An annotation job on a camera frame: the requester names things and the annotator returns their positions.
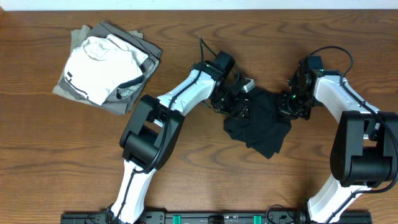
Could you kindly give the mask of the dark grey folded garment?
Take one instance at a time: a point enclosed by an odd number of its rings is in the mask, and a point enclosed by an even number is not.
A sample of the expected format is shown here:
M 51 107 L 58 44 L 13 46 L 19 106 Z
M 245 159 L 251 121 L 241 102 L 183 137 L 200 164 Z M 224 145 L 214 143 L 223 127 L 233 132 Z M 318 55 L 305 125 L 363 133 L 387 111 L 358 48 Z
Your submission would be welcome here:
M 70 55 L 53 93 L 66 99 L 128 113 L 160 63 L 162 51 L 137 30 L 100 22 L 71 32 Z

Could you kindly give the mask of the black polo shirt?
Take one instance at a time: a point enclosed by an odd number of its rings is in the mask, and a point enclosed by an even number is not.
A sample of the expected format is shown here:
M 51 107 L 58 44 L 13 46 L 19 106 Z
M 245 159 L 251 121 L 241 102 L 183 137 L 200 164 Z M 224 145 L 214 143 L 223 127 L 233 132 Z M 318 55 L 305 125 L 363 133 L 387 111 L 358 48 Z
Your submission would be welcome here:
M 246 98 L 248 114 L 238 119 L 225 119 L 223 129 L 231 139 L 244 142 L 246 147 L 270 159 L 280 152 L 284 138 L 292 128 L 290 119 L 279 116 L 276 93 L 255 87 Z

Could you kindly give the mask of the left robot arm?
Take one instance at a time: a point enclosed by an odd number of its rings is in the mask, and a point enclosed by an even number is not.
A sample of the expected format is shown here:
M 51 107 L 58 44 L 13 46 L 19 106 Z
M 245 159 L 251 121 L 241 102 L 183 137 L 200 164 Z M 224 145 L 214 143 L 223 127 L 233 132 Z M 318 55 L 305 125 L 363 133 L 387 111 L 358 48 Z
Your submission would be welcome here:
M 123 149 L 124 175 L 116 201 L 106 211 L 106 223 L 134 223 L 144 211 L 144 199 L 151 179 L 169 159 L 186 115 L 209 100 L 217 113 L 237 118 L 246 110 L 244 95 L 254 80 L 237 73 L 234 58 L 224 51 L 212 61 L 202 60 L 173 90 L 156 98 L 144 95 L 133 111 L 119 145 Z

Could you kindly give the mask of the white folded shirt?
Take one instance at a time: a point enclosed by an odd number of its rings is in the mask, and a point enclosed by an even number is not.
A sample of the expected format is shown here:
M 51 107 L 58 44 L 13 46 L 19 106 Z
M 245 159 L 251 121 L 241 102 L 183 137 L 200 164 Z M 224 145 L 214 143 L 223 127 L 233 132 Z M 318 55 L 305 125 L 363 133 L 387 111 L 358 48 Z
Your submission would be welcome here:
M 73 49 L 65 65 L 65 81 L 87 100 L 102 105 L 119 85 L 140 79 L 149 56 L 110 34 L 88 37 Z

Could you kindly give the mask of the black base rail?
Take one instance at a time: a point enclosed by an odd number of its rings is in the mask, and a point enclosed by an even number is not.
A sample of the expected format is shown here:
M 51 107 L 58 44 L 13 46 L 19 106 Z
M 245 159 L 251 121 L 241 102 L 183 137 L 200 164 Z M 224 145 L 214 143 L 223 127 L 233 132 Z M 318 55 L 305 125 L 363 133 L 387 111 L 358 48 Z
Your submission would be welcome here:
M 118 223 L 109 212 L 66 213 L 61 224 L 110 224 Z M 144 212 L 136 224 L 294 224 L 311 223 L 302 212 L 271 210 L 267 213 L 165 213 Z

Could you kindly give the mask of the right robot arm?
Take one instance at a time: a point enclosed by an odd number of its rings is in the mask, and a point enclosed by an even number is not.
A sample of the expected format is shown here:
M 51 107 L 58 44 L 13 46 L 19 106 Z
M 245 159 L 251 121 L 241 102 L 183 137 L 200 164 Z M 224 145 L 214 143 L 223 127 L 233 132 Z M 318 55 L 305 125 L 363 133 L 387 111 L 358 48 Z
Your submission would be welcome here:
M 325 70 L 322 59 L 299 61 L 277 106 L 287 119 L 308 120 L 325 106 L 338 122 L 330 154 L 331 175 L 294 223 L 349 223 L 344 211 L 361 195 L 387 192 L 397 183 L 397 114 L 380 111 L 360 97 L 339 70 Z

